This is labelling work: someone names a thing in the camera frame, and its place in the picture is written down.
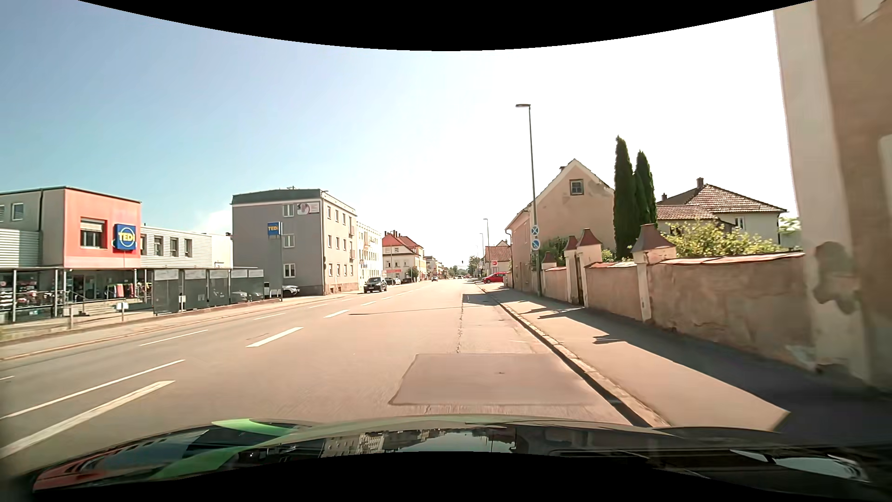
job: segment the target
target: road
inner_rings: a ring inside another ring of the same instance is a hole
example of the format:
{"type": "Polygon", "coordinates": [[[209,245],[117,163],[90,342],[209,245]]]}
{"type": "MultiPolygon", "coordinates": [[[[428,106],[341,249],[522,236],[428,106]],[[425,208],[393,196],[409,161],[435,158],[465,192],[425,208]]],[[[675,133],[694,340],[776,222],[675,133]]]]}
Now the road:
{"type": "Polygon", "coordinates": [[[466,280],[24,357],[0,364],[0,392],[0,472],[13,474],[227,418],[495,413],[628,423],[466,280]]]}

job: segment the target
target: white dashed line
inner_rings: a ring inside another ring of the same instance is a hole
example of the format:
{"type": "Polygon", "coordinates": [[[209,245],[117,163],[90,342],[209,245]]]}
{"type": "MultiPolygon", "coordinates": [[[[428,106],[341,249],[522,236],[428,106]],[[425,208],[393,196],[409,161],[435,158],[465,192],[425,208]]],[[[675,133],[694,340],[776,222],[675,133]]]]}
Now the white dashed line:
{"type": "Polygon", "coordinates": [[[261,345],[263,345],[265,343],[269,343],[273,340],[280,339],[283,336],[287,335],[288,333],[294,333],[295,331],[302,330],[302,329],[303,329],[302,326],[300,328],[291,328],[290,330],[285,330],[277,335],[273,335],[273,336],[269,337],[268,339],[262,339],[261,341],[254,342],[251,345],[246,346],[246,347],[260,347],[261,345]]]}
{"type": "Polygon", "coordinates": [[[185,334],[185,335],[177,335],[176,337],[170,337],[170,338],[168,338],[168,339],[155,340],[155,341],[150,341],[150,342],[148,342],[148,343],[141,343],[141,344],[139,344],[139,346],[142,347],[143,345],[152,345],[153,343],[158,343],[158,342],[160,342],[160,341],[167,341],[167,340],[179,339],[179,338],[187,337],[187,336],[189,336],[189,335],[194,335],[194,334],[196,334],[196,333],[204,333],[205,331],[207,331],[207,330],[193,331],[193,332],[191,332],[191,333],[187,333],[187,334],[185,334]]]}
{"type": "Polygon", "coordinates": [[[131,379],[131,378],[133,378],[133,377],[137,377],[137,376],[139,376],[139,375],[145,375],[145,374],[148,373],[148,372],[153,372],[153,371],[155,371],[155,370],[160,370],[161,368],[164,368],[164,367],[170,366],[170,365],[172,365],[172,364],[176,364],[176,363],[182,363],[183,361],[185,361],[185,359],[180,359],[180,360],[178,360],[178,361],[174,361],[173,363],[162,364],[161,366],[155,366],[154,368],[150,368],[150,369],[148,369],[148,370],[145,370],[144,372],[133,373],[133,374],[130,375],[130,376],[126,376],[126,377],[123,377],[123,378],[119,378],[119,379],[117,379],[117,380],[107,381],[107,382],[105,382],[105,383],[103,383],[103,384],[101,384],[101,385],[97,385],[97,386],[95,386],[95,387],[91,387],[91,388],[89,388],[89,389],[84,389],[84,390],[81,390],[81,391],[79,391],[79,392],[75,392],[74,394],[69,394],[68,396],[59,397],[59,398],[57,398],[57,399],[53,399],[52,401],[46,401],[43,405],[32,406],[32,407],[30,407],[30,408],[25,408],[25,409],[23,409],[23,410],[21,410],[21,411],[19,411],[19,412],[10,413],[10,414],[8,414],[7,416],[0,416],[0,420],[3,420],[4,418],[11,418],[11,417],[14,417],[14,416],[18,416],[18,415],[20,415],[20,414],[25,414],[25,413],[27,413],[27,412],[32,412],[32,411],[34,411],[34,410],[38,410],[38,409],[40,409],[40,408],[42,408],[42,407],[44,407],[44,406],[54,405],[54,404],[58,403],[59,401],[64,401],[65,399],[69,399],[69,398],[72,398],[72,397],[80,396],[81,394],[86,394],[87,392],[90,392],[91,390],[96,390],[96,389],[101,389],[101,388],[103,388],[103,387],[108,387],[108,386],[112,385],[113,383],[118,383],[119,381],[129,380],[129,379],[131,379]]]}
{"type": "Polygon", "coordinates": [[[99,416],[105,412],[111,411],[114,408],[117,408],[118,406],[125,405],[126,403],[129,403],[130,401],[132,401],[134,399],[138,399],[142,396],[145,396],[146,394],[148,394],[150,392],[154,392],[155,390],[158,390],[158,389],[165,387],[167,385],[170,385],[173,382],[174,382],[173,380],[156,381],[155,383],[153,383],[151,385],[146,385],[145,387],[143,387],[139,390],[134,390],[133,392],[130,392],[129,394],[125,394],[124,396],[118,397],[117,399],[113,399],[113,400],[109,401],[108,403],[105,403],[104,405],[99,405],[99,406],[93,408],[92,410],[87,410],[82,414],[74,415],[70,419],[63,420],[63,421],[57,423],[56,425],[50,425],[49,427],[47,427],[46,429],[43,429],[42,431],[37,431],[37,432],[31,434],[30,436],[24,437],[22,439],[19,439],[18,441],[14,441],[13,443],[11,443],[9,445],[6,445],[6,446],[0,448],[0,458],[10,456],[15,452],[22,451],[23,449],[25,449],[31,445],[35,445],[35,444],[39,443],[40,441],[52,438],[52,436],[55,436],[56,434],[58,434],[60,432],[66,431],[66,430],[74,427],[75,425],[78,425],[79,423],[86,422],[87,420],[90,420],[91,418],[93,418],[95,416],[99,416]]]}
{"type": "Polygon", "coordinates": [[[278,314],[264,315],[263,317],[258,317],[256,319],[254,319],[254,321],[259,321],[260,319],[266,319],[267,317],[276,317],[277,315],[282,315],[282,314],[285,314],[285,312],[280,312],[278,314]]]}

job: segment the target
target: car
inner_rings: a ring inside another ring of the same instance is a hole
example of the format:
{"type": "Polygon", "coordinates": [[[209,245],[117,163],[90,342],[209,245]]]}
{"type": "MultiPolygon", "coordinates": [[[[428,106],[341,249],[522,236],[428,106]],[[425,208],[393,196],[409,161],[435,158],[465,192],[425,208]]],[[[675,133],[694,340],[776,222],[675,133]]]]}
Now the car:
{"type": "Polygon", "coordinates": [[[505,274],[506,272],[495,272],[492,275],[488,275],[483,278],[483,284],[489,284],[490,282],[505,282],[505,274]]]}
{"type": "Polygon", "coordinates": [[[363,293],[371,293],[372,291],[386,291],[387,290],[387,281],[381,280],[380,277],[373,277],[366,281],[366,285],[363,286],[363,293]]]}
{"type": "Polygon", "coordinates": [[[282,287],[282,297],[284,297],[284,298],[296,297],[298,295],[298,293],[300,293],[300,292],[301,292],[301,289],[298,288],[297,286],[283,286],[282,287]]]}

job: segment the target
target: bush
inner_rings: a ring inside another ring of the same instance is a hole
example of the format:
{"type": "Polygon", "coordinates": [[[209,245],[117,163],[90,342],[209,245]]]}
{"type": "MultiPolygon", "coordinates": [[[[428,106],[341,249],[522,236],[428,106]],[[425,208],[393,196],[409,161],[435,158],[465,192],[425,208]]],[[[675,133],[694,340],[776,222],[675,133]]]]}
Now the bush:
{"type": "Polygon", "coordinates": [[[730,232],[722,230],[713,222],[684,223],[670,225],[672,232],[664,237],[675,244],[679,258],[702,258],[705,256],[758,255],[787,251],[770,240],[750,235],[741,229],[730,232]]]}

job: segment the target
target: street lamp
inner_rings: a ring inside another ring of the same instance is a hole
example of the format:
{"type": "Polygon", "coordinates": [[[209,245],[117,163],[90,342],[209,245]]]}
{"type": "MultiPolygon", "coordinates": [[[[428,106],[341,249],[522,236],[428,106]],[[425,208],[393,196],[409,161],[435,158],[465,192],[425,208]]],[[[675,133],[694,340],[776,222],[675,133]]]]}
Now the street lamp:
{"type": "MultiPolygon", "coordinates": [[[[531,105],[515,105],[516,108],[526,108],[526,115],[530,122],[530,173],[533,178],[533,226],[539,224],[536,218],[536,170],[533,168],[533,107],[531,105]]],[[[536,249],[536,296],[542,296],[542,276],[539,271],[539,250],[536,249]]]]}

